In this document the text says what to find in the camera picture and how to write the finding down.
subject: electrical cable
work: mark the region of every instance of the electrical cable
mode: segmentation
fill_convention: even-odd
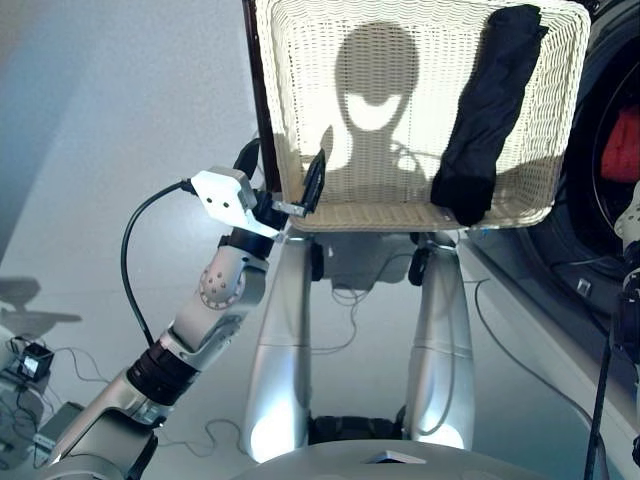
[[[578,267],[580,265],[590,265],[592,263],[598,263],[598,262],[601,262],[602,260],[607,260],[609,258],[611,258],[611,256],[602,255],[601,257],[587,258],[586,260],[575,260],[572,262],[554,262],[551,265],[549,265],[549,268],[551,269],[551,271],[554,271],[558,267],[563,267],[563,266]]]
[[[596,453],[598,443],[600,442],[600,423],[602,421],[602,411],[604,410],[605,392],[607,389],[607,377],[609,375],[609,365],[611,364],[611,336],[605,342],[602,352],[602,360],[600,363],[600,375],[598,376],[598,389],[596,390],[596,402],[593,408],[593,422],[591,423],[591,431],[589,432],[589,446],[587,447],[587,459],[584,468],[584,480],[593,479],[593,470],[595,468]]]
[[[167,435],[167,433],[164,430],[160,430],[160,433],[169,441],[168,443],[163,443],[163,444],[158,444],[158,448],[168,448],[168,447],[175,447],[175,446],[183,446],[185,447],[187,450],[189,450],[189,452],[197,457],[197,458],[207,458],[210,457],[211,455],[213,455],[216,447],[218,446],[218,440],[216,439],[216,437],[214,436],[213,432],[211,431],[211,427],[213,425],[216,424],[225,424],[225,425],[230,425],[231,427],[234,428],[234,430],[237,433],[237,440],[236,440],[236,449],[238,450],[238,452],[240,452],[242,455],[247,455],[247,451],[242,447],[242,430],[240,429],[240,427],[238,426],[237,423],[235,423],[232,420],[226,419],[226,418],[214,418],[213,420],[209,420],[207,423],[204,424],[203,429],[205,434],[207,435],[207,437],[209,437],[209,440],[211,440],[211,445],[205,445],[201,442],[188,442],[185,440],[171,440],[169,438],[169,436]],[[202,454],[197,452],[192,445],[199,445],[201,447],[204,448],[208,448],[211,451],[207,454]]]
[[[360,293],[356,292],[355,289],[353,289],[349,285],[345,285],[345,284],[334,285],[333,288],[331,289],[331,297],[337,304],[350,308],[349,323],[351,324],[352,332],[349,339],[346,342],[342,343],[341,345],[336,345],[333,347],[313,347],[311,349],[312,354],[313,355],[332,355],[334,353],[338,353],[344,350],[345,348],[349,347],[353,343],[353,341],[356,339],[356,336],[358,335],[358,324],[356,323],[356,314],[358,313],[358,306],[360,305],[360,303],[362,303],[362,301],[364,301],[364,299],[367,298],[367,296],[375,286],[376,282],[380,280],[380,278],[382,277],[382,275],[384,274],[385,270],[387,269],[387,267],[391,262],[393,262],[398,258],[412,257],[412,256],[413,255],[410,253],[398,253],[389,257],[384,262],[384,264],[382,265],[378,273],[376,274],[369,288],[366,288],[364,291]],[[342,292],[340,292],[340,290],[346,290],[350,292],[351,295],[345,295]]]
[[[89,361],[93,364],[93,368],[96,371],[97,377],[95,378],[88,378],[83,376],[80,373],[80,370],[78,368],[78,357],[76,356],[75,351],[81,352],[83,354],[85,354],[87,356],[87,358],[89,358]],[[97,382],[97,383],[104,383],[104,384],[109,384],[109,380],[107,380],[104,375],[102,375],[102,373],[100,373],[100,369],[98,368],[98,363],[96,362],[96,359],[93,358],[93,356],[87,352],[86,350],[83,350],[81,348],[78,347],[61,347],[61,348],[57,348],[55,350],[52,351],[52,353],[58,353],[58,352],[69,352],[71,354],[71,358],[73,359],[73,368],[76,371],[76,376],[78,377],[79,380],[82,380],[83,382]]]
[[[608,473],[609,470],[608,470],[608,467],[607,467],[606,448],[604,446],[604,440],[602,439],[602,436],[600,435],[599,428],[600,428],[600,419],[602,418],[602,406],[604,404],[604,388],[600,388],[600,385],[606,383],[606,371],[608,369],[608,361],[611,359],[611,349],[610,348],[608,348],[608,349],[605,348],[605,353],[606,353],[607,350],[609,350],[609,359],[608,360],[605,359],[604,355],[603,355],[603,363],[602,363],[602,366],[601,366],[601,374],[600,374],[600,379],[598,381],[598,391],[596,393],[596,408],[594,409],[593,416],[591,416],[575,400],[573,400],[571,397],[569,397],[568,395],[563,393],[555,385],[552,385],[551,383],[549,383],[541,375],[536,373],[534,370],[532,370],[527,365],[525,365],[521,360],[519,360],[517,357],[515,357],[515,355],[513,355],[509,351],[509,349],[507,347],[505,347],[504,344],[498,339],[498,337],[495,335],[495,333],[493,332],[493,330],[491,329],[491,327],[487,323],[486,319],[484,318],[484,315],[482,314],[482,310],[480,309],[480,301],[479,301],[479,298],[478,298],[478,292],[480,290],[480,286],[482,284],[484,284],[485,282],[489,281],[489,280],[490,279],[484,279],[484,280],[478,281],[478,283],[476,284],[476,287],[474,289],[474,293],[473,293],[473,301],[474,301],[474,304],[475,304],[475,307],[476,307],[476,311],[478,312],[478,318],[480,319],[480,322],[484,326],[485,330],[487,331],[487,333],[489,334],[489,336],[491,337],[493,342],[500,348],[500,350],[502,350],[502,352],[507,357],[509,357],[511,359],[511,361],[513,361],[521,369],[523,369],[525,372],[527,372],[533,378],[538,380],[540,383],[542,383],[545,387],[547,387],[549,390],[554,392],[560,398],[565,400],[571,407],[573,407],[574,410],[576,410],[576,412],[578,414],[580,414],[580,416],[583,417],[583,419],[587,422],[587,424],[591,428],[591,431],[590,431],[590,434],[589,434],[589,448],[590,448],[590,450],[587,451],[587,454],[588,454],[587,455],[587,462],[588,462],[587,465],[591,464],[591,471],[590,471],[590,475],[591,476],[590,477],[586,477],[586,471],[585,471],[585,480],[587,478],[589,478],[589,480],[591,478],[593,478],[593,464],[595,463],[595,455],[596,455],[596,453],[598,453],[598,456],[599,456],[599,459],[600,459],[600,465],[601,465],[601,469],[602,469],[601,478],[604,479],[604,480],[608,480],[608,478],[609,478],[609,473]]]
[[[129,269],[127,268],[127,253],[129,250],[129,239],[131,237],[131,231],[133,230],[133,226],[136,221],[144,212],[147,207],[153,204],[156,200],[164,197],[165,195],[173,192],[174,190],[182,189],[186,192],[195,193],[193,186],[191,185],[190,180],[180,180],[172,185],[169,185],[166,188],[163,188],[155,195],[151,195],[144,202],[140,204],[140,206],[133,212],[131,218],[129,219],[129,223],[127,223],[127,227],[124,231],[124,236],[122,237],[122,245],[120,247],[120,274],[122,276],[122,284],[124,286],[125,294],[127,295],[127,300],[129,301],[129,305],[131,305],[131,309],[133,310],[133,314],[138,320],[138,325],[140,325],[140,329],[144,335],[145,340],[148,345],[151,347],[153,345],[153,336],[151,335],[151,331],[149,330],[149,326],[147,325],[142,312],[140,311],[140,307],[138,307],[138,302],[133,295],[133,290],[131,289],[131,282],[129,281]]]

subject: red cloth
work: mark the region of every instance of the red cloth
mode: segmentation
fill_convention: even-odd
[[[602,155],[600,175],[620,183],[640,180],[640,105],[624,108],[618,114]]]

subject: wicker basket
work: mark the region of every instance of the wicker basket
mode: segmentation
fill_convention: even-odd
[[[533,225],[550,211],[589,35],[573,2],[532,1],[549,28],[518,122],[497,162],[481,227]],[[306,231],[458,228],[429,203],[489,15],[505,0],[257,0],[278,168],[300,198],[320,146],[327,178]]]

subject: small electronic device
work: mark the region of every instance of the small electronic device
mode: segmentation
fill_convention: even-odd
[[[37,382],[49,373],[52,361],[51,350],[37,343],[30,343],[20,356],[18,374],[28,381]]]

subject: black pole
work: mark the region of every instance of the black pole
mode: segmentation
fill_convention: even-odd
[[[242,0],[242,10],[244,11],[247,46],[249,47],[253,98],[256,104],[258,132],[260,133],[260,146],[262,147],[265,185],[268,192],[280,192],[282,187],[280,185],[280,172],[276,163],[276,149],[273,143],[273,129],[271,128],[271,116],[269,114],[269,105],[267,104],[267,90],[264,86],[255,0]]]

